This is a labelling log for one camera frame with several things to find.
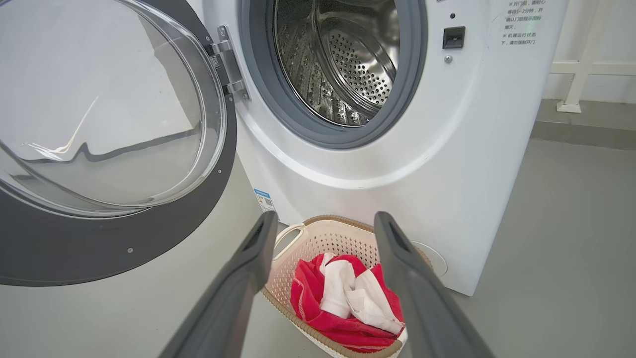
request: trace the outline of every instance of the front-loading washing machine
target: front-loading washing machine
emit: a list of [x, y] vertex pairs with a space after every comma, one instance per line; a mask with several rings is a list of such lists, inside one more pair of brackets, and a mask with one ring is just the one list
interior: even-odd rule
[[3, 354], [157, 355], [255, 194], [389, 211], [472, 294], [565, 6], [0, 2]]
[[237, 150], [263, 209], [288, 225], [390, 212], [442, 282], [473, 295], [567, 1], [193, 6], [232, 38]]

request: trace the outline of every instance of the red towel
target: red towel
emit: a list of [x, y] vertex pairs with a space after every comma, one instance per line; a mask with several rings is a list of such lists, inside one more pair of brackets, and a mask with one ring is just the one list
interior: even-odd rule
[[[294, 308], [296, 316], [327, 338], [356, 352], [377, 352], [393, 344], [398, 338], [395, 334], [363, 324], [353, 316], [341, 319], [329, 312], [321, 311], [320, 302], [324, 289], [324, 275], [320, 272], [320, 265], [323, 257], [324, 254], [320, 254], [314, 257], [311, 262], [298, 261], [294, 282], [291, 284], [290, 297], [291, 306]], [[366, 271], [362, 261], [354, 255], [336, 256], [331, 261], [337, 260], [351, 262], [356, 277]], [[393, 314], [400, 322], [404, 322], [397, 295], [384, 284], [382, 267], [377, 265], [371, 269], [371, 272], [378, 279], [378, 283], [387, 296]]]

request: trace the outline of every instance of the basket handle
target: basket handle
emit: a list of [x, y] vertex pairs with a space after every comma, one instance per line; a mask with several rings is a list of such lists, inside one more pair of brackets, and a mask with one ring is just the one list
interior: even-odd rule
[[303, 233], [305, 232], [305, 228], [306, 226], [303, 223], [300, 224], [296, 224], [296, 225], [292, 225], [292, 226], [288, 226], [286, 229], [284, 229], [283, 231], [280, 232], [280, 234], [278, 234], [278, 236], [276, 236], [276, 243], [274, 244], [274, 250], [276, 249], [276, 246], [280, 243], [280, 241], [287, 236], [287, 234], [291, 233], [294, 230], [300, 230], [300, 233], [298, 233], [298, 235], [296, 235], [296, 237], [291, 240], [291, 242], [289, 244], [287, 244], [287, 246], [282, 249], [282, 251], [280, 251], [278, 253], [278, 255], [276, 255], [272, 260], [276, 261], [282, 254], [285, 253], [285, 251], [287, 251], [287, 249], [291, 246], [294, 245], [294, 243], [296, 242], [296, 240], [298, 240], [298, 238], [300, 236], [303, 235]]

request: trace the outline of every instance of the plastic basket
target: plastic basket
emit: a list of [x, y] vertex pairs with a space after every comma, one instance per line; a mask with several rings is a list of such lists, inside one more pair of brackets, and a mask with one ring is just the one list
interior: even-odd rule
[[[273, 258], [272, 270], [263, 289], [263, 295], [309, 340], [332, 357], [397, 357], [408, 337], [406, 328], [391, 346], [381, 351], [354, 352], [311, 328], [296, 316], [289, 302], [291, 283], [294, 280], [296, 266], [300, 259], [311, 261], [319, 254], [333, 252], [336, 255], [356, 255], [367, 268], [372, 268], [380, 263], [373, 228], [347, 218], [323, 215], [306, 220], [302, 224], [289, 226], [276, 237], [276, 244], [294, 230], [300, 230], [300, 233]], [[429, 265], [431, 264], [423, 252], [420, 251], [420, 255]]]

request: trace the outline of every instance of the white wall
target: white wall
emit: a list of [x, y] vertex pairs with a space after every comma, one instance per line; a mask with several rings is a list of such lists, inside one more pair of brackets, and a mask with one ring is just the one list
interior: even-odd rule
[[[555, 61], [578, 60], [597, 1], [570, 0]], [[636, 62], [636, 0], [616, 0], [596, 61]], [[572, 75], [550, 74], [543, 98], [565, 99]], [[589, 76], [582, 100], [636, 103], [636, 76]]]

